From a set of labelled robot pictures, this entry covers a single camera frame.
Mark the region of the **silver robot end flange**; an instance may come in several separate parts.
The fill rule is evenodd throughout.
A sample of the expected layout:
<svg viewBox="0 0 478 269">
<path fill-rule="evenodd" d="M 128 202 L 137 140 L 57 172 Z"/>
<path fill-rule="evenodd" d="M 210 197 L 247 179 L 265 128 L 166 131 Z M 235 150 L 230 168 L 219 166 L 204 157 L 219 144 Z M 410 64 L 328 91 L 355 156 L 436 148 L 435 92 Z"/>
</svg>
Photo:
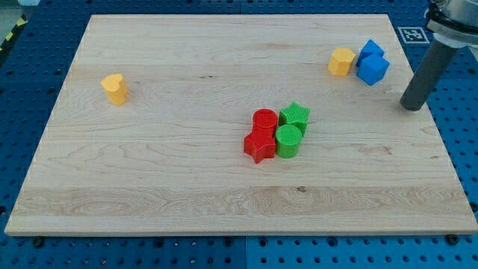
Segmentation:
<svg viewBox="0 0 478 269">
<path fill-rule="evenodd" d="M 426 28 L 451 47 L 477 47 L 477 0 L 429 0 Z"/>
</svg>

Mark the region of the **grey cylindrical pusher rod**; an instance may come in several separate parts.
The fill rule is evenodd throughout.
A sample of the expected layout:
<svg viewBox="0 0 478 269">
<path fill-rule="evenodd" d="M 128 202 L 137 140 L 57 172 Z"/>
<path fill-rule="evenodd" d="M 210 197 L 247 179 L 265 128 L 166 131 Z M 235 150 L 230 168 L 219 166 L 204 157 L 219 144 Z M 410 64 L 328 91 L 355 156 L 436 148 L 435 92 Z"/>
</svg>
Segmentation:
<svg viewBox="0 0 478 269">
<path fill-rule="evenodd" d="M 433 40 L 418 68 L 400 98 L 408 111 L 419 111 L 437 85 L 459 48 Z"/>
</svg>

